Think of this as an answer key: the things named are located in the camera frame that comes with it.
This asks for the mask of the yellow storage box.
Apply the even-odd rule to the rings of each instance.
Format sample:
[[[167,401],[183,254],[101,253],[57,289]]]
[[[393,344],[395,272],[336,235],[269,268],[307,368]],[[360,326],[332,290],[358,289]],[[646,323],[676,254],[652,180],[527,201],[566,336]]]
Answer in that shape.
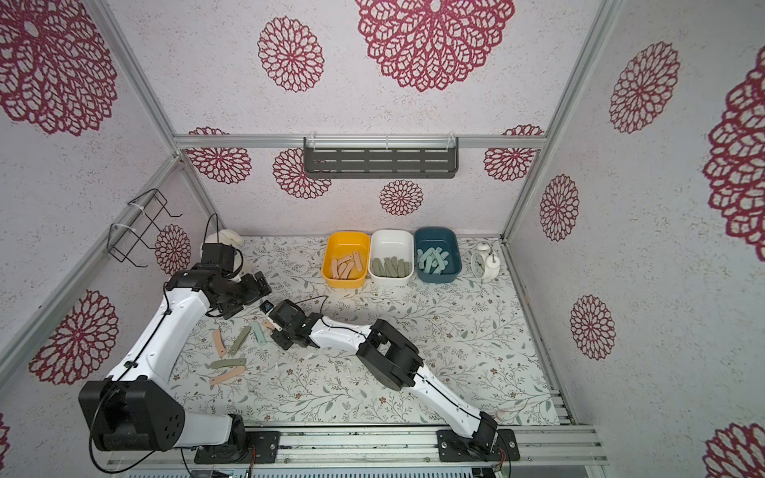
[[[368,274],[371,237],[358,231],[332,234],[325,250],[322,276],[331,288],[360,289]]]

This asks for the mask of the white storage box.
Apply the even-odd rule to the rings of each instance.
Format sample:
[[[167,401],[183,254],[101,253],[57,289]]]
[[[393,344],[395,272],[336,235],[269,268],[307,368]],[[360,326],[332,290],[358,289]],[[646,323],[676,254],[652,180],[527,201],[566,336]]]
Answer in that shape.
[[[398,257],[398,260],[412,262],[412,274],[400,277],[378,277],[372,270],[372,262],[375,258]],[[400,229],[381,229],[371,236],[371,251],[369,258],[369,276],[372,282],[384,287],[406,286],[414,278],[414,235]]]

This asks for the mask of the dark teal storage box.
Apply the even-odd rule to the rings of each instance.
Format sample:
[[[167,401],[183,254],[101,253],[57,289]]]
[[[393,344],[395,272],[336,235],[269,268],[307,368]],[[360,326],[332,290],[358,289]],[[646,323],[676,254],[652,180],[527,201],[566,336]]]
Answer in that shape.
[[[457,238],[445,227],[424,227],[414,235],[416,273],[424,283],[453,282],[462,270]]]

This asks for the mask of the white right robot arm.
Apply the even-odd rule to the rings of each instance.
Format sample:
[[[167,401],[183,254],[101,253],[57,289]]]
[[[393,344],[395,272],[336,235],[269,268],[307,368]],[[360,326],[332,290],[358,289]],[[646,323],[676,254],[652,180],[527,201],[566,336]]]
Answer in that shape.
[[[300,346],[352,353],[383,386],[408,392],[435,411],[471,457],[487,458],[496,450],[496,420],[439,380],[418,347],[389,322],[344,324],[323,314],[306,314],[290,300],[276,305],[266,301],[260,310],[273,327],[271,338],[281,349]]]

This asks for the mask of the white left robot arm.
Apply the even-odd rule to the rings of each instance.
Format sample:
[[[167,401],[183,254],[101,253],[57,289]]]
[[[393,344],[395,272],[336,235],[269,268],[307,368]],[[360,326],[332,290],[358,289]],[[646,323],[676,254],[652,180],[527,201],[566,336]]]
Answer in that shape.
[[[169,381],[200,320],[230,319],[270,294],[264,276],[244,273],[243,265],[239,249],[206,243],[198,263],[163,284],[161,304],[127,356],[79,393],[89,446],[156,452],[233,442],[242,429],[234,417],[186,410],[171,395]]]

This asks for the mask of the white plush dog toy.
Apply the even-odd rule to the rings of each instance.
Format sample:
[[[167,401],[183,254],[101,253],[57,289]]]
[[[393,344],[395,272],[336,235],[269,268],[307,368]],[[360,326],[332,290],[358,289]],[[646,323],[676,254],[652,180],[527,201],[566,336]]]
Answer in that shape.
[[[204,241],[207,243],[221,243],[240,249],[244,245],[244,239],[231,229],[222,229],[209,234]]]

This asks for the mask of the white alarm clock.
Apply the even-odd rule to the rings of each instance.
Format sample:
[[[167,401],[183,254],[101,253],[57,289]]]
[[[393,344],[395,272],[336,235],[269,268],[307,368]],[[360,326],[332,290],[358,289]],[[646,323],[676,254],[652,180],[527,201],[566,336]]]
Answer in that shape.
[[[492,246],[487,242],[479,243],[470,256],[470,270],[475,279],[488,283],[498,278],[501,262]]]

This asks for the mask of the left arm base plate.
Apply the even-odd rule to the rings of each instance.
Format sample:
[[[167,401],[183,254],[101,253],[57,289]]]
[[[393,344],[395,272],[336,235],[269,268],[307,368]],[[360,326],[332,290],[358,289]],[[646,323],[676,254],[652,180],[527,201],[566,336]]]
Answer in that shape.
[[[273,464],[279,450],[278,431],[245,431],[235,433],[229,442],[205,445],[197,449],[194,464]]]

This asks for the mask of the grey wall shelf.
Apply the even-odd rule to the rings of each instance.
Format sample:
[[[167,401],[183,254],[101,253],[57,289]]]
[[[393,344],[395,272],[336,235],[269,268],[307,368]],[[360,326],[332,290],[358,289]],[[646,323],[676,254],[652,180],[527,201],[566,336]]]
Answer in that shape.
[[[403,143],[305,139],[303,163],[310,179],[452,179],[459,169],[459,141]]]

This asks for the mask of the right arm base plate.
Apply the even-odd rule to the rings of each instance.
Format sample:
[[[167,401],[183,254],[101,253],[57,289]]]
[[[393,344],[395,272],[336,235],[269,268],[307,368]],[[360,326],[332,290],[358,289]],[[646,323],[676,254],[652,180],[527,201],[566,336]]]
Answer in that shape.
[[[517,462],[521,458],[514,432],[500,429],[492,438],[464,438],[450,429],[436,432],[438,457],[441,462]]]

